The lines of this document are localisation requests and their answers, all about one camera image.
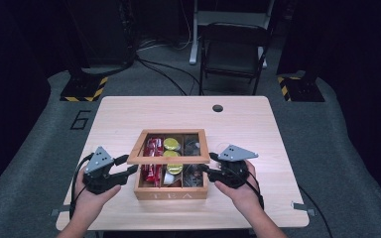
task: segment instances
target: box compartment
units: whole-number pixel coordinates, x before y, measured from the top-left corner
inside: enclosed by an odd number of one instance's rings
[[[209,161],[203,129],[147,129],[127,163],[140,165],[134,185],[139,200],[206,199],[208,177],[197,165]]]

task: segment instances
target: yellow and black tape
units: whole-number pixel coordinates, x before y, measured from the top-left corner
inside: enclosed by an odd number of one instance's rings
[[[66,96],[66,97],[61,97],[61,101],[96,101],[100,97],[101,93],[103,92],[104,86],[106,85],[107,82],[107,77],[104,77],[101,79],[100,84],[98,85],[97,90],[95,91],[94,95],[91,97],[75,97],[75,96]]]
[[[292,101],[292,98],[290,97],[289,89],[287,88],[286,83],[285,83],[285,79],[286,80],[289,80],[289,79],[297,80],[300,78],[299,77],[282,77],[282,76],[278,77],[278,82],[280,83],[281,92],[283,93],[284,99],[286,101]]]

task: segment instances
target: chair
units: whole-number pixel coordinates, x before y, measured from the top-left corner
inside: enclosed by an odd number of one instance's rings
[[[252,25],[211,23],[200,37],[199,95],[209,73],[255,79],[256,94],[269,42],[266,29]],[[263,48],[259,57],[258,48]]]

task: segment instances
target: hand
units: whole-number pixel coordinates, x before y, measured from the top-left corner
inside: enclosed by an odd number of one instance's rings
[[[246,166],[254,177],[256,177],[255,167],[248,161],[246,162]],[[249,175],[247,181],[249,181],[253,187],[258,188],[255,179]],[[230,197],[233,201],[234,206],[245,215],[246,213],[252,211],[255,207],[261,207],[259,203],[258,196],[255,192],[250,188],[247,184],[243,184],[242,186],[234,189],[228,187],[221,181],[216,181],[215,186],[226,196]]]
[[[119,192],[121,186],[115,185],[102,194],[88,191],[82,182],[85,167],[82,168],[75,183],[76,208],[72,220],[58,237],[83,237],[88,227],[97,218],[104,204]]]
[[[256,177],[255,167],[245,161],[250,174]],[[249,175],[247,181],[253,187],[258,188],[255,178]],[[226,196],[230,197],[234,206],[250,223],[258,238],[284,238],[287,237],[273,220],[265,213],[259,203],[257,194],[249,185],[243,184],[238,188],[231,188],[220,181],[215,182],[215,186]]]
[[[76,208],[75,213],[73,214],[74,219],[76,216],[81,217],[85,224],[91,225],[91,223],[97,218],[100,214],[103,205],[110,200],[117,192],[119,192],[121,186],[115,185],[111,189],[101,193],[94,194],[87,189],[84,189],[81,194],[79,194],[82,189],[85,187],[85,184],[82,182],[84,169],[82,168],[78,173],[78,178],[76,179],[75,184],[75,198],[76,198]]]

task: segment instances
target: wooden table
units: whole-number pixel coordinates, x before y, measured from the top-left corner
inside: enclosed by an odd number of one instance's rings
[[[213,105],[222,112],[214,112]],[[304,227],[308,215],[292,202],[303,203],[270,103],[263,96],[110,96],[102,99],[81,158],[102,146],[116,158],[129,154],[143,129],[204,129],[210,152],[235,145],[259,154],[256,167],[265,211],[280,227]],[[129,165],[113,167],[111,173]],[[207,199],[139,201],[135,175],[109,200],[90,230],[184,230],[250,228],[231,200],[212,182]],[[64,204],[70,202],[70,189]],[[62,212],[57,228],[68,223]]]

